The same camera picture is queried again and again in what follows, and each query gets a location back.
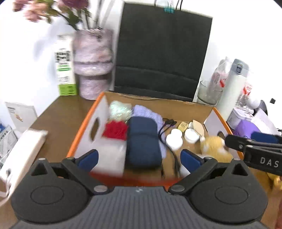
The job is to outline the white yellow plush sheep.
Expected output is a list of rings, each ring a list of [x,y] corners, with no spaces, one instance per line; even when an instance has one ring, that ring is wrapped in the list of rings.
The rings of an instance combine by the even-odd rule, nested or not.
[[[233,155],[225,149],[225,141],[219,136],[200,137],[201,156],[210,156],[218,162],[229,163]]]

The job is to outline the small white round cap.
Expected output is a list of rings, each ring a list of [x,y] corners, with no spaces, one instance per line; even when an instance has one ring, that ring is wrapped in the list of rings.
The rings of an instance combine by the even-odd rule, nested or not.
[[[183,132],[181,130],[175,128],[175,129],[171,130],[171,135],[174,135],[176,137],[182,137]]]

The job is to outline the beige cube box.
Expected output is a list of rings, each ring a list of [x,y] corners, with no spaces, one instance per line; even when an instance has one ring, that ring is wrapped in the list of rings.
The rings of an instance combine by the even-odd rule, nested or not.
[[[177,127],[177,129],[180,130],[182,133],[184,133],[188,127],[189,124],[187,122],[181,122]]]

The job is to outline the red knitted item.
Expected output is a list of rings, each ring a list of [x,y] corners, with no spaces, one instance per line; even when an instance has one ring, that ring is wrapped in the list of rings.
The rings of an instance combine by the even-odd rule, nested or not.
[[[122,121],[106,123],[102,136],[110,139],[127,140],[128,125]]]

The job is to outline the navy blue pouch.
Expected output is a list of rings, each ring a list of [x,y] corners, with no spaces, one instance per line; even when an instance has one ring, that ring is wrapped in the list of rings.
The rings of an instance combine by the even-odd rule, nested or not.
[[[162,165],[157,123],[147,117],[128,120],[126,166],[131,169],[156,169]]]

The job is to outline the purple knitted cloth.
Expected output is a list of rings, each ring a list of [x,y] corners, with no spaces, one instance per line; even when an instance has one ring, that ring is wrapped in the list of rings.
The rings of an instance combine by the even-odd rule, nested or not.
[[[150,119],[154,120],[155,123],[157,124],[157,133],[164,124],[163,118],[160,114],[153,112],[152,110],[148,109],[145,106],[135,105],[133,107],[132,117],[133,116],[146,117],[146,118],[150,118]],[[159,145],[160,145],[160,151],[161,151],[162,159],[164,159],[164,158],[166,158],[166,148],[160,140],[159,140]]]

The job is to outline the white frilly round item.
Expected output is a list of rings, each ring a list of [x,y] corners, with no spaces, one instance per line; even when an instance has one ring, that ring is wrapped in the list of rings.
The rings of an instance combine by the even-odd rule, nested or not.
[[[194,129],[188,128],[184,133],[184,138],[188,143],[194,144],[199,140],[200,135]]]

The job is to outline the purple tissue pack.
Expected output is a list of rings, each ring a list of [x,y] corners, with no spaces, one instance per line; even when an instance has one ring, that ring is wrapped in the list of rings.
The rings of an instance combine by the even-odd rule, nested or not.
[[[251,122],[253,114],[240,108],[234,108],[227,120],[234,135],[250,138],[253,132],[260,130]]]

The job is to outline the right plastic water bottle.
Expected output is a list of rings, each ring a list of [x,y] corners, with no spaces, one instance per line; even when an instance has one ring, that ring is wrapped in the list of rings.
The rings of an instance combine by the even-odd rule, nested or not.
[[[252,90],[252,86],[249,83],[245,83],[240,95],[238,96],[236,106],[245,107],[247,104],[247,100],[249,99],[250,93]]]

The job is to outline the plastic water bottle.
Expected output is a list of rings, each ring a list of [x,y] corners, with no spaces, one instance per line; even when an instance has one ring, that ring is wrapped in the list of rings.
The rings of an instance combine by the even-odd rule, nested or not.
[[[252,90],[252,86],[249,83],[245,83],[240,95],[238,96],[236,106],[245,107],[247,104],[247,100],[249,99],[250,93]]]
[[[208,88],[210,90],[219,90],[223,89],[226,84],[226,80],[228,77],[228,72],[226,70],[228,64],[228,58],[226,57],[225,59],[222,59],[219,62],[219,65],[215,69],[215,71],[212,74],[212,77],[209,82]]]

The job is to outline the white power strip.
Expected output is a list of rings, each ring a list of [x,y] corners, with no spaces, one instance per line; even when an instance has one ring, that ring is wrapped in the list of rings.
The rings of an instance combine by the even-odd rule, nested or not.
[[[26,130],[8,155],[1,168],[1,198],[12,194],[30,169],[43,146],[48,131]]]

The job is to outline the clear drinking glass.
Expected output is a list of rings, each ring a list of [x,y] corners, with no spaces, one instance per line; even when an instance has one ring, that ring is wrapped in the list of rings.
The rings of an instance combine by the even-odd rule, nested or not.
[[[197,103],[216,106],[222,95],[223,88],[218,85],[212,87],[209,84],[210,82],[205,80],[200,82],[197,92]]]

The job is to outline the white thermos bottle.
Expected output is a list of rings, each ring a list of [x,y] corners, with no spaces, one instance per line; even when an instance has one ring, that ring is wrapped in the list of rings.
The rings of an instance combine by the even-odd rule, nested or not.
[[[239,59],[235,59],[231,65],[222,96],[216,109],[226,121],[231,114],[237,99],[245,85],[249,66]]]

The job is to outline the left plastic water bottle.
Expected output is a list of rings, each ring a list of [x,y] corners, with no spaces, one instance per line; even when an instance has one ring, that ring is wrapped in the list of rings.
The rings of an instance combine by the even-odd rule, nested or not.
[[[226,70],[228,64],[228,58],[226,57],[225,59],[222,59],[219,62],[219,65],[215,69],[215,71],[212,74],[212,77],[209,82],[208,88],[210,90],[219,90],[223,89],[226,84],[226,80],[228,77],[228,72]]]

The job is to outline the white booklet box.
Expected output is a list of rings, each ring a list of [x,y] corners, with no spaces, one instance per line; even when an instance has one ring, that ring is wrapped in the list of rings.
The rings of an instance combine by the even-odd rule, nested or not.
[[[29,129],[38,117],[33,106],[6,102],[6,107],[16,130],[20,133]]]

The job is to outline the red cardboard box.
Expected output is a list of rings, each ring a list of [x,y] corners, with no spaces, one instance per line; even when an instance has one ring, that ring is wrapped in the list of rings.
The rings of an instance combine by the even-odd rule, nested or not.
[[[178,100],[102,92],[85,116],[66,156],[78,158],[89,150],[96,149],[99,152],[99,161],[90,171],[90,175],[106,186],[164,186],[168,189],[179,181],[174,175],[174,159],[170,152],[166,153],[162,169],[114,168],[125,160],[125,151],[121,149],[121,144],[124,143],[122,140],[110,140],[102,136],[112,101],[133,106],[142,105],[163,118],[173,119],[178,123],[196,120],[203,125],[205,136],[232,134],[232,130],[215,107]]]

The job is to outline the iridescent ball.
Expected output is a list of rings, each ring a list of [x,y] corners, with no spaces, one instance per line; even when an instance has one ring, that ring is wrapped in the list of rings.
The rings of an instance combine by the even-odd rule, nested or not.
[[[132,116],[132,105],[112,101],[109,105],[109,120],[127,122]]]

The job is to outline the black paper shopping bag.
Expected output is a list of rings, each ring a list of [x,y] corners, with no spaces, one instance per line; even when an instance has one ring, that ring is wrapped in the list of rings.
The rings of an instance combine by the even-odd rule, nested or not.
[[[150,5],[123,6],[116,56],[116,92],[192,101],[212,18]]]

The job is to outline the white green milk carton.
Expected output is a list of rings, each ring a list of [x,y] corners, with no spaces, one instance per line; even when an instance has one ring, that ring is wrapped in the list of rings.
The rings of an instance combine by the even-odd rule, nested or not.
[[[55,69],[60,96],[77,95],[73,64],[73,35],[58,35],[56,40]]]

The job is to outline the purple marbled vase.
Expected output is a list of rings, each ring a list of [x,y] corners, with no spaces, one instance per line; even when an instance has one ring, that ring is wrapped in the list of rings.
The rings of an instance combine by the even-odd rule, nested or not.
[[[79,30],[73,39],[74,72],[78,77],[79,94],[96,100],[111,85],[114,67],[113,30]]]

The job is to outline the dried pink flower bouquet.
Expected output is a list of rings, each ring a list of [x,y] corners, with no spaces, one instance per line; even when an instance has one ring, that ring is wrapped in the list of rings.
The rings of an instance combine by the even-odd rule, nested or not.
[[[78,24],[82,24],[86,30],[91,29],[89,11],[90,1],[13,1],[13,11],[24,12],[24,17],[31,22],[39,22],[45,19],[51,24],[53,18],[62,17],[69,26],[78,31]]]

